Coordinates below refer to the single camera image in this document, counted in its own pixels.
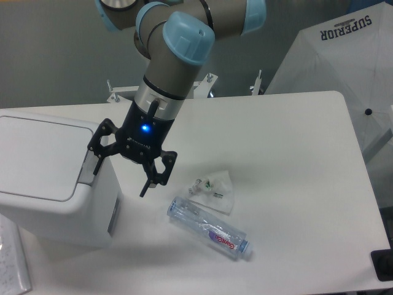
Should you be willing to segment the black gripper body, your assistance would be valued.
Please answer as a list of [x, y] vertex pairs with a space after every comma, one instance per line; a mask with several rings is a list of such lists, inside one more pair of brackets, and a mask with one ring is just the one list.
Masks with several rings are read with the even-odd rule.
[[131, 104], [122, 126], [116, 131], [116, 142], [125, 145], [126, 151], [133, 151], [136, 155], [128, 158], [137, 162], [142, 152], [149, 161], [160, 157], [162, 144], [169, 133], [174, 120], [164, 120], [155, 117], [158, 112], [158, 101], [153, 101], [147, 112], [135, 102]]

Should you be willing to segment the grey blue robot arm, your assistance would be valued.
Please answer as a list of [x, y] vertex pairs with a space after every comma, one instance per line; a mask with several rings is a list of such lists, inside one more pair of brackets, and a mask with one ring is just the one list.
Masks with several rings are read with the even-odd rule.
[[120, 154], [142, 165], [145, 188], [165, 185], [177, 154], [162, 144], [195, 78], [218, 39], [260, 29], [264, 1], [96, 1], [105, 26], [135, 29], [138, 51], [149, 60], [122, 126], [105, 119], [88, 144], [98, 174], [106, 157]]

